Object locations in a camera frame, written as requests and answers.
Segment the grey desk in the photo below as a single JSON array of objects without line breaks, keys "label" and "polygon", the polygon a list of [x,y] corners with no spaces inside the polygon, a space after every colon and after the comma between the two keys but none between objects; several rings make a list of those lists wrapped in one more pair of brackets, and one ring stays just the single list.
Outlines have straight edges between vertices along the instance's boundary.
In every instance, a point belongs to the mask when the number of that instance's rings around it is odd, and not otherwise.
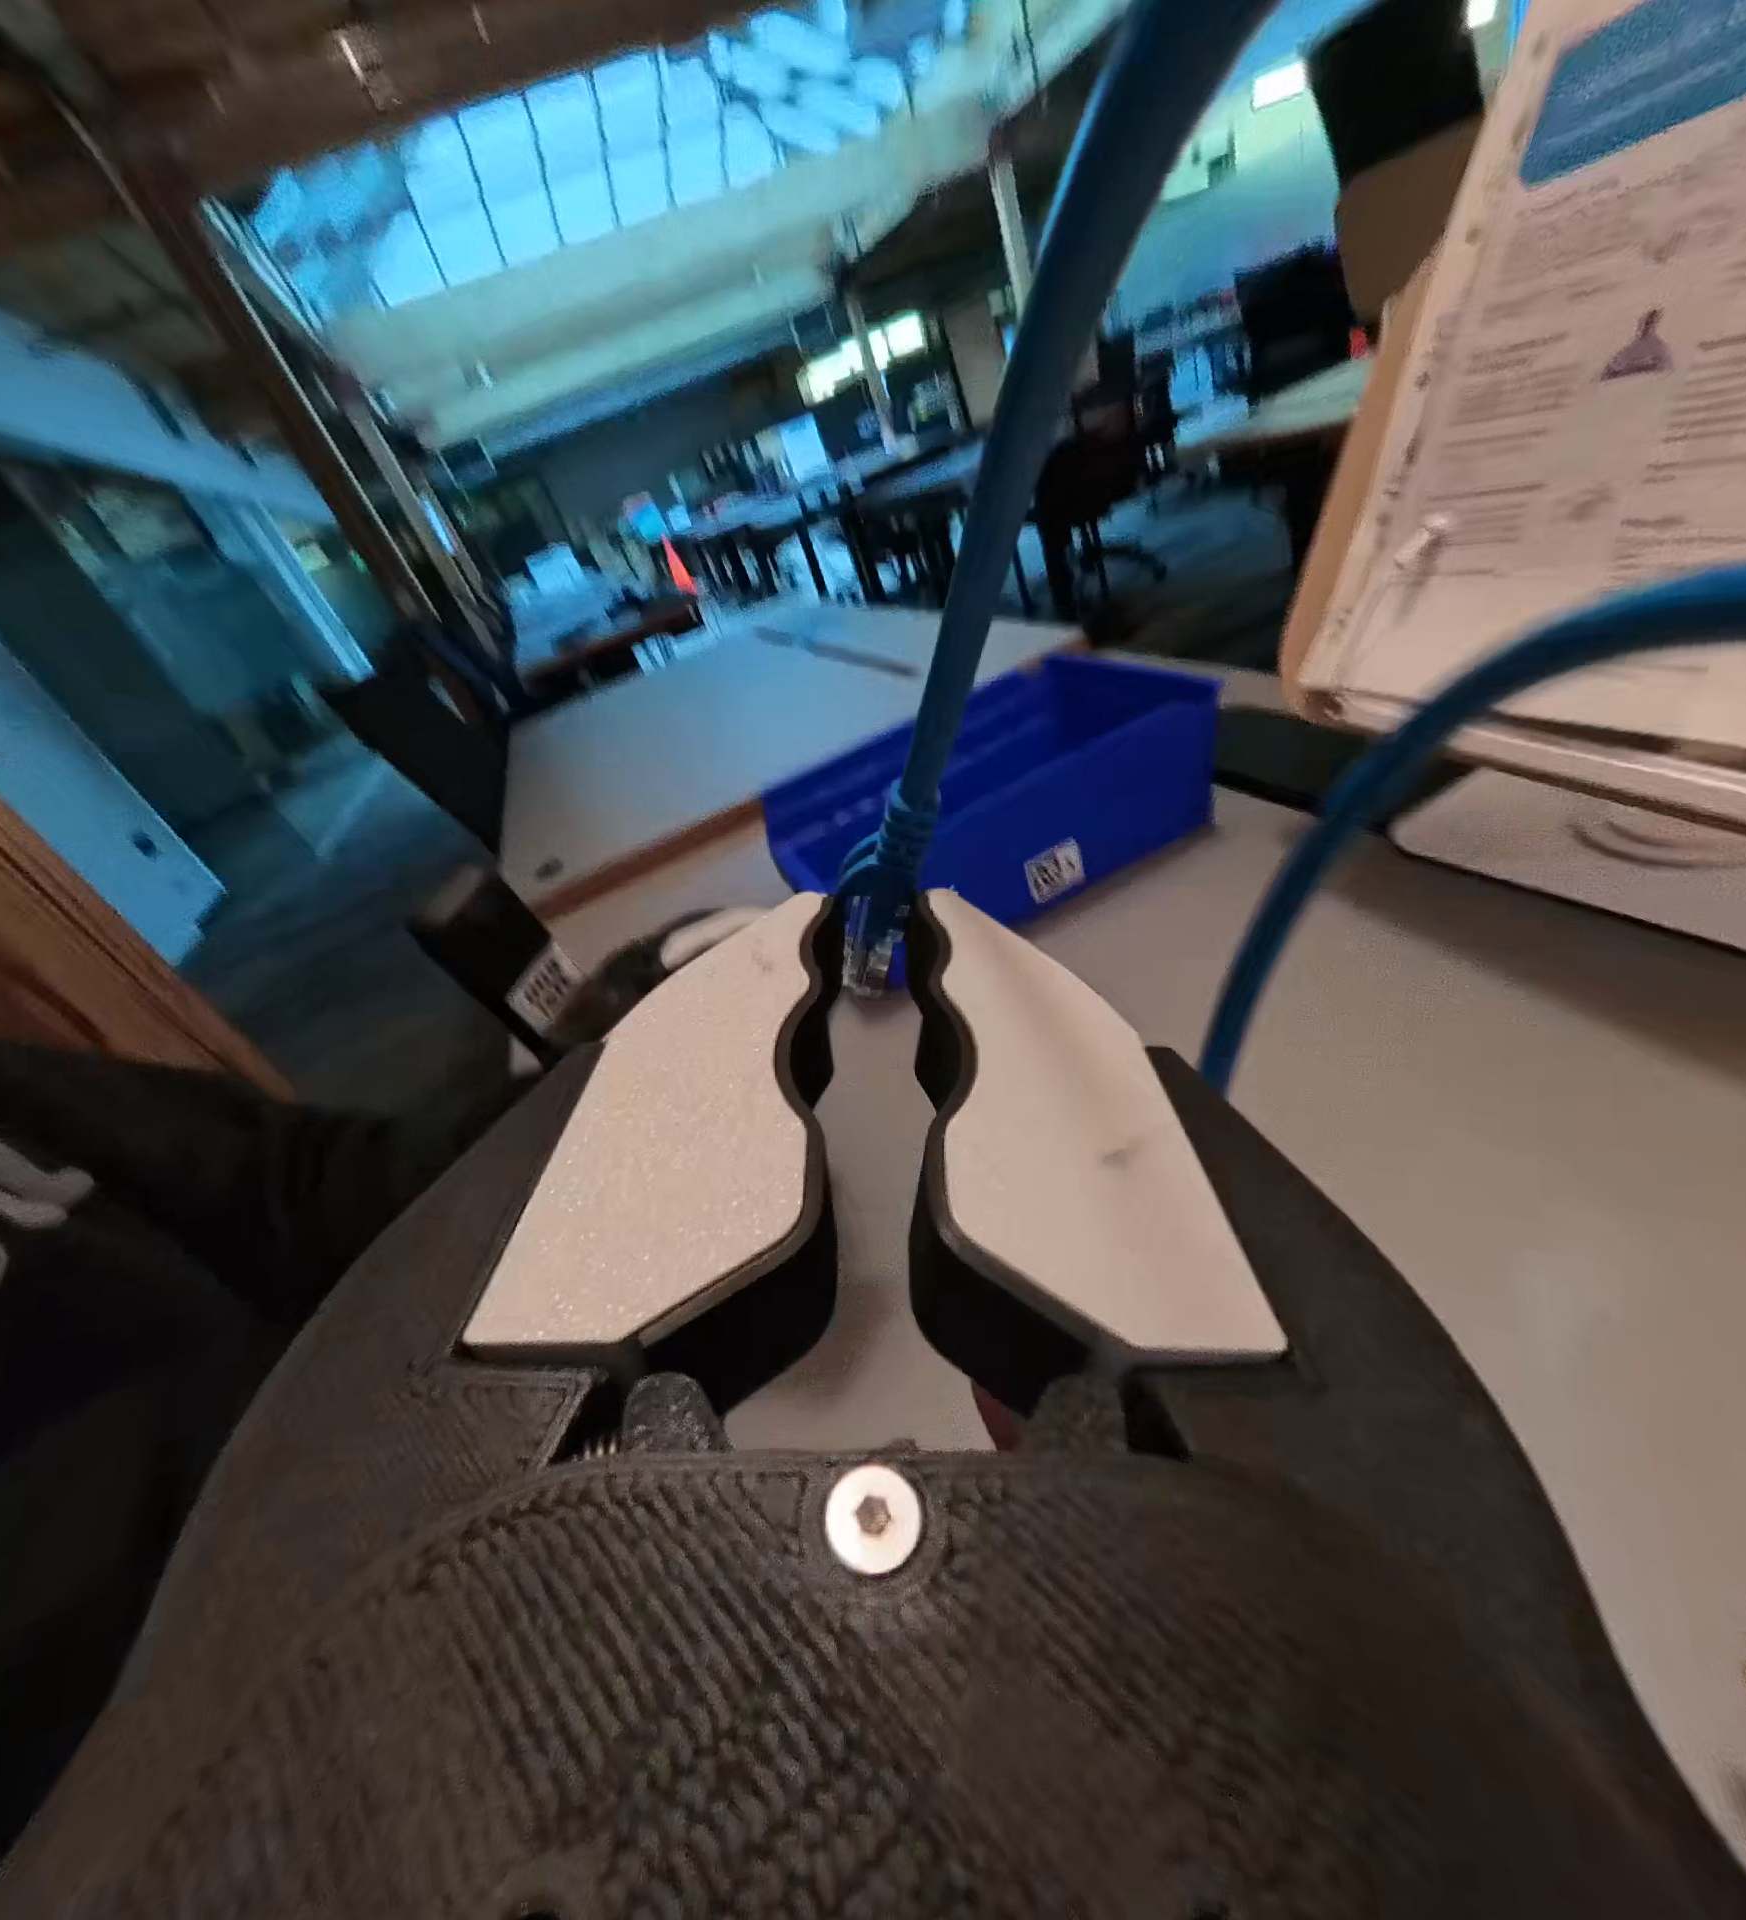
[{"label": "grey desk", "polygon": [[[1031,942],[1195,1060],[1298,827],[1220,790],[1215,833]],[[840,1004],[830,1032],[836,1314],[732,1434],[980,1447],[907,1307],[918,1021]],[[1639,1698],[1746,1861],[1746,960],[1366,842],[1286,947],[1237,1099],[1488,1379]]]}]

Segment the person's dark sweater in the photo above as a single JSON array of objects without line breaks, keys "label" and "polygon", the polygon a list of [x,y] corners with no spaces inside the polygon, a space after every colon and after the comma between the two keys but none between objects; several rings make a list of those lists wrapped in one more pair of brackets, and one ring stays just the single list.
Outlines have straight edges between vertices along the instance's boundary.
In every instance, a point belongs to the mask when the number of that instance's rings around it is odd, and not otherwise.
[{"label": "person's dark sweater", "polygon": [[0,1043],[0,1861],[261,1379],[522,1090],[498,1071],[374,1117]]}]

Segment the grey table with wooden edge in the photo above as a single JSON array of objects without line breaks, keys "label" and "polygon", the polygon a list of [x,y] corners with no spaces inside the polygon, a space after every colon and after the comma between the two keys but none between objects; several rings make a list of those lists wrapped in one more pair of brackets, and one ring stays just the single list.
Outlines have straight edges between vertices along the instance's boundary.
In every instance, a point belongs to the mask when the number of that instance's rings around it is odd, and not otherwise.
[{"label": "grey table with wooden edge", "polygon": [[774,599],[710,648],[515,729],[498,871],[556,917],[760,815],[761,797],[914,724],[927,610]]}]

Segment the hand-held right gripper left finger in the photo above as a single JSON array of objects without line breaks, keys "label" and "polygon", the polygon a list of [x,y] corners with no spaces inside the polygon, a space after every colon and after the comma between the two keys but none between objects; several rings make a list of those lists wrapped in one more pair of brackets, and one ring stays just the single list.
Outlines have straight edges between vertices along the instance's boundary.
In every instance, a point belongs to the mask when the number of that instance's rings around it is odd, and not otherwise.
[{"label": "hand-held right gripper left finger", "polygon": [[795,894],[634,1006],[580,1075],[455,1350],[615,1379],[776,1379],[836,1305],[815,1107],[836,906]]}]

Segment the wooden side panel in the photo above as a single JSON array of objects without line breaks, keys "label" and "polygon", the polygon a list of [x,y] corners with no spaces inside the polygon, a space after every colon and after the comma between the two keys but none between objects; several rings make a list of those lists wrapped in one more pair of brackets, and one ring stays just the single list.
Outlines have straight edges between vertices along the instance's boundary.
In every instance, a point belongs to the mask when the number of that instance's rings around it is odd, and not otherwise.
[{"label": "wooden side panel", "polygon": [[0,1039],[290,1082],[0,801]]}]

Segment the wooden document stand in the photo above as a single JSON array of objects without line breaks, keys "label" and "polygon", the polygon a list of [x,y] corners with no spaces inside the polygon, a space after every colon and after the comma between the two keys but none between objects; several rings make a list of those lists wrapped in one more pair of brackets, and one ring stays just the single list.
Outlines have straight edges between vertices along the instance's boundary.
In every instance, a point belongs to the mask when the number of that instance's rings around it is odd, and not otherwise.
[{"label": "wooden document stand", "polygon": [[[1291,704],[1360,734],[1389,732],[1435,692],[1405,704],[1321,696],[1302,671],[1384,463],[1438,247],[1386,304],[1282,638]],[[1470,721],[1453,756],[1460,786],[1389,827],[1401,853],[1746,951],[1746,643],[1657,651],[1534,689]]]}]

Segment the printed instruction sheet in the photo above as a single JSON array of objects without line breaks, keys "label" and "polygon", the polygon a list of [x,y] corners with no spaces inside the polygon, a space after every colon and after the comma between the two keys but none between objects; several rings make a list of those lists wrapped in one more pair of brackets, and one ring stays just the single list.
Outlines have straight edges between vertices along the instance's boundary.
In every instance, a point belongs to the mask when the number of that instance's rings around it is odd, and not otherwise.
[{"label": "printed instruction sheet", "polygon": [[1302,671],[1420,700],[1746,566],[1746,2],[1528,2]]}]

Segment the black monitor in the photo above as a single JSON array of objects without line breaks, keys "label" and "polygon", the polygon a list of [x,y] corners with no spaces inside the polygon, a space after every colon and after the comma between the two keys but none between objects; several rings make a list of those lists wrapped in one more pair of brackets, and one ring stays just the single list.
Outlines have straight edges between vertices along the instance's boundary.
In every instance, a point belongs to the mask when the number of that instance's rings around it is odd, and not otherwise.
[{"label": "black monitor", "polygon": [[1307,90],[1343,189],[1482,115],[1466,8],[1372,2],[1307,46]]}]

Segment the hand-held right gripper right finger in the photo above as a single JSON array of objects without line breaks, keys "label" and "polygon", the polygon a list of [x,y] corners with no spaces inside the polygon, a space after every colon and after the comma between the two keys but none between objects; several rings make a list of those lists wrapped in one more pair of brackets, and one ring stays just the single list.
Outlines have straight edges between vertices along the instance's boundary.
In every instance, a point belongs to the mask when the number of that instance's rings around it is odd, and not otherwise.
[{"label": "hand-held right gripper right finger", "polygon": [[910,995],[934,1107],[910,1305],[938,1356],[998,1403],[1291,1356],[1153,1053],[1098,992],[934,889]]}]

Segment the blue storage bin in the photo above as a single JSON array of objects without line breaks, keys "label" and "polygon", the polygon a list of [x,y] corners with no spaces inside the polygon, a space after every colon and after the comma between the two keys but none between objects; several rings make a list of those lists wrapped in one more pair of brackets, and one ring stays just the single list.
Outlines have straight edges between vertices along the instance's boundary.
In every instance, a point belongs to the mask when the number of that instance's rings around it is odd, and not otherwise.
[{"label": "blue storage bin", "polygon": [[1177,669],[1062,651],[982,682],[923,885],[1027,924],[1213,827],[1220,696]]}]

